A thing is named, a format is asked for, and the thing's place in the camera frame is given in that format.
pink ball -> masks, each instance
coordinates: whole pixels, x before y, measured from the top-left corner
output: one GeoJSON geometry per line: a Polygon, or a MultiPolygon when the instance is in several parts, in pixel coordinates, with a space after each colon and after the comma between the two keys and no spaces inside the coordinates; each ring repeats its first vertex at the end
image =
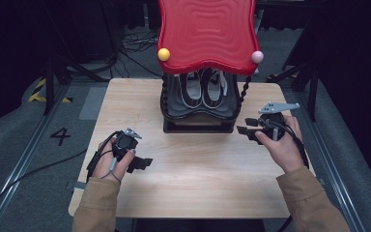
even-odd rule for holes
{"type": "Polygon", "coordinates": [[[251,55],[251,60],[255,64],[261,63],[261,61],[264,59],[264,54],[261,51],[254,51],[251,55]]]}

red wavy tray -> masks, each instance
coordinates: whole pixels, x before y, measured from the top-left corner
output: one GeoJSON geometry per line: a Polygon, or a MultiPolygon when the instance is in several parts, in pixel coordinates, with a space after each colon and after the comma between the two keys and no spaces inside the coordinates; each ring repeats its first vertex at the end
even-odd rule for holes
{"type": "Polygon", "coordinates": [[[255,0],[159,0],[158,48],[170,58],[159,61],[165,73],[190,73],[211,67],[253,74],[259,45],[254,31],[255,0]]]}

jacket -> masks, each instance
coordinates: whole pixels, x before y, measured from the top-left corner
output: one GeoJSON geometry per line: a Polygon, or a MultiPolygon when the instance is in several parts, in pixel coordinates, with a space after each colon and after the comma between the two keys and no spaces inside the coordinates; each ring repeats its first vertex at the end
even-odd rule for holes
{"type": "MultiPolygon", "coordinates": [[[[330,203],[315,176],[306,167],[276,178],[296,231],[350,231],[341,213],[330,203]]],[[[72,231],[114,231],[120,184],[90,178],[73,217],[72,231]]]]}

yellow ball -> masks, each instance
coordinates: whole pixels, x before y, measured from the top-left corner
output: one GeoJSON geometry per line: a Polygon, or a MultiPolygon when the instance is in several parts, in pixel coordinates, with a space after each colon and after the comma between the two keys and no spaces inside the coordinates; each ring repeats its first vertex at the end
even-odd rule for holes
{"type": "Polygon", "coordinates": [[[167,48],[161,48],[157,56],[160,61],[167,61],[170,58],[170,51],[167,48]]]}

stand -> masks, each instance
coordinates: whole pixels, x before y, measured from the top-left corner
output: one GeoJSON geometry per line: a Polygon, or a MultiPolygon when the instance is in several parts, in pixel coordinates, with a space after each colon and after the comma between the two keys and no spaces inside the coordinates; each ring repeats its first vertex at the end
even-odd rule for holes
{"type": "MultiPolygon", "coordinates": [[[[50,13],[44,3],[42,1],[42,7],[46,10],[46,14],[50,16],[50,13]]],[[[105,7],[102,2],[100,2],[100,8],[101,8],[101,15],[104,20],[107,36],[110,42],[110,46],[112,49],[112,55],[108,59],[108,63],[106,65],[106,68],[110,68],[111,65],[113,65],[117,60],[117,48],[116,45],[113,43],[113,37],[112,33],[110,32],[110,25],[109,21],[107,19],[106,13],[105,13],[105,7]]],[[[61,85],[70,85],[72,81],[71,73],[67,70],[67,66],[72,67],[79,73],[82,73],[89,78],[93,79],[96,82],[108,82],[109,79],[101,78],[100,76],[96,75],[95,73],[85,69],[80,64],[74,62],[73,60],[67,58],[66,56],[59,55],[60,52],[58,52],[58,48],[53,41],[52,38],[53,35],[49,33],[50,30],[47,28],[47,24],[44,23],[44,18],[36,17],[32,14],[32,10],[30,9],[24,9],[26,12],[26,15],[28,15],[29,19],[31,21],[37,22],[39,26],[36,27],[36,30],[41,36],[41,40],[43,41],[43,44],[45,44],[45,50],[46,50],[46,56],[47,56],[47,62],[45,65],[45,72],[46,75],[46,106],[45,111],[43,115],[47,115],[54,104],[54,77],[56,76],[59,83],[61,85]]]]}
{"type": "MultiPolygon", "coordinates": [[[[310,17],[309,22],[304,28],[304,32],[300,36],[299,41],[303,42],[305,41],[303,39],[303,34],[305,31],[308,31],[310,27],[312,27],[313,21],[315,21],[315,18],[318,19],[318,17],[321,14],[329,13],[329,11],[332,11],[331,6],[329,5],[329,2],[327,0],[321,0],[316,1],[314,3],[277,3],[277,4],[268,4],[265,3],[264,6],[261,6],[264,8],[270,8],[270,9],[283,9],[283,10],[298,10],[305,13],[313,13],[313,16],[310,17]]],[[[315,103],[316,103],[316,94],[317,94],[317,88],[318,88],[318,79],[319,79],[319,68],[320,68],[320,60],[324,53],[324,47],[329,41],[329,36],[324,36],[320,39],[321,44],[317,46],[316,44],[311,43],[309,46],[317,46],[316,50],[313,52],[306,52],[306,57],[302,58],[299,63],[291,68],[288,71],[285,71],[279,75],[271,75],[268,79],[268,83],[277,83],[287,77],[290,77],[291,75],[298,73],[297,78],[292,84],[292,88],[296,92],[303,91],[307,83],[310,82],[310,89],[309,89],[309,96],[308,96],[308,113],[311,117],[312,121],[316,121],[315,118],[315,103]]],[[[296,43],[293,51],[291,51],[287,61],[282,67],[282,70],[285,70],[286,66],[288,65],[289,61],[293,59],[293,52],[296,50],[298,43],[296,43]]]]}
{"type": "Polygon", "coordinates": [[[263,58],[254,30],[255,0],[159,0],[159,5],[162,25],[158,58],[164,72],[160,97],[164,132],[232,132],[251,75],[263,58]],[[225,72],[228,93],[218,107],[187,107],[175,75],[205,68],[225,72]],[[237,74],[247,75],[241,94],[237,74]]]}

